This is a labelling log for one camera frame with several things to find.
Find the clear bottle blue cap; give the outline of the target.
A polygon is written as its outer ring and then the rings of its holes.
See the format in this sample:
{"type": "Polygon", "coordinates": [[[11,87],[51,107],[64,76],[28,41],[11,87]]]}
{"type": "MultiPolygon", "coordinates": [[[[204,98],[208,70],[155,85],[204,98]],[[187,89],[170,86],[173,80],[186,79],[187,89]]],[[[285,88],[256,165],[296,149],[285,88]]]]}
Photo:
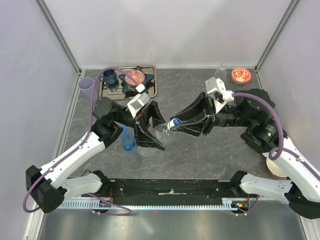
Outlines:
{"type": "Polygon", "coordinates": [[[125,151],[132,151],[136,147],[136,141],[134,135],[128,130],[128,127],[125,125],[121,125],[122,133],[120,135],[120,141],[123,149],[125,151]]]}

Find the clear bottle green label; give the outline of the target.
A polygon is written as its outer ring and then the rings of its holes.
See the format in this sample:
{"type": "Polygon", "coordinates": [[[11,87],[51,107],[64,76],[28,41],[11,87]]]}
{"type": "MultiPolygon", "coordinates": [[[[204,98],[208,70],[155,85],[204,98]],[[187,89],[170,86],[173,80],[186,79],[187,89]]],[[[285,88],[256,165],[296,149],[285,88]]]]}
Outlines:
{"type": "Polygon", "coordinates": [[[227,65],[224,63],[221,63],[219,68],[216,69],[215,73],[214,73],[214,77],[216,79],[221,79],[222,81],[226,80],[226,76],[227,76],[227,69],[226,69],[227,65]]]}

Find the blue pocari bottle cap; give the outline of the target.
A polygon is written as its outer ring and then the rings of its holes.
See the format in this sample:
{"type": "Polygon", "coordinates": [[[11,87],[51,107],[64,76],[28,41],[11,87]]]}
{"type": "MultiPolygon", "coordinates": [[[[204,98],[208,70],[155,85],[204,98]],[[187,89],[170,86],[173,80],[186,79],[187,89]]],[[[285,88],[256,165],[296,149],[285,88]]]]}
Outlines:
{"type": "Polygon", "coordinates": [[[170,131],[173,127],[178,126],[178,125],[180,125],[180,124],[181,124],[181,120],[180,120],[180,119],[178,119],[178,118],[173,118],[172,120],[170,120],[170,121],[167,123],[166,128],[167,128],[167,130],[170,131]]]}

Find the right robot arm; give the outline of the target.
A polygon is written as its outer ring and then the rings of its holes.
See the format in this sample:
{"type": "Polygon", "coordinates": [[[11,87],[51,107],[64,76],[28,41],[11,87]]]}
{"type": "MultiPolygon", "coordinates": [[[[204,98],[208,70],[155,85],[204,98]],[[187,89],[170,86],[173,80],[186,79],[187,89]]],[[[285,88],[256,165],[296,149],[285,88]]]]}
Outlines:
{"type": "Polygon", "coordinates": [[[304,218],[319,218],[320,173],[282,128],[275,104],[265,90],[229,91],[228,99],[220,93],[202,92],[171,119],[178,123],[173,131],[195,137],[209,134],[214,127],[244,127],[244,142],[274,162],[287,179],[261,178],[239,170],[230,180],[230,193],[235,197],[244,193],[264,196],[288,205],[304,218]]]}

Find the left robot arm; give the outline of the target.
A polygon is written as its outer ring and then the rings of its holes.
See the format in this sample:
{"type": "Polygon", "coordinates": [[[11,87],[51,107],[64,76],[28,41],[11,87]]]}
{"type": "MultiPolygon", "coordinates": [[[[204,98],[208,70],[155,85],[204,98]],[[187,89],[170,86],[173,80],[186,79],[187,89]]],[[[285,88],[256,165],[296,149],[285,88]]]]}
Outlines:
{"type": "Polygon", "coordinates": [[[70,175],[94,155],[112,145],[124,130],[132,128],[134,139],[139,147],[165,150],[165,146],[149,132],[152,127],[165,123],[159,105],[154,100],[144,99],[139,94],[123,106],[108,97],[100,97],[93,105],[89,129],[72,147],[56,159],[36,167],[31,165],[25,171],[27,194],[23,200],[23,209],[27,209],[29,197],[37,203],[38,210],[50,213],[63,201],[83,194],[106,196],[111,187],[110,180],[99,170],[87,176],[70,178],[70,175]]]}

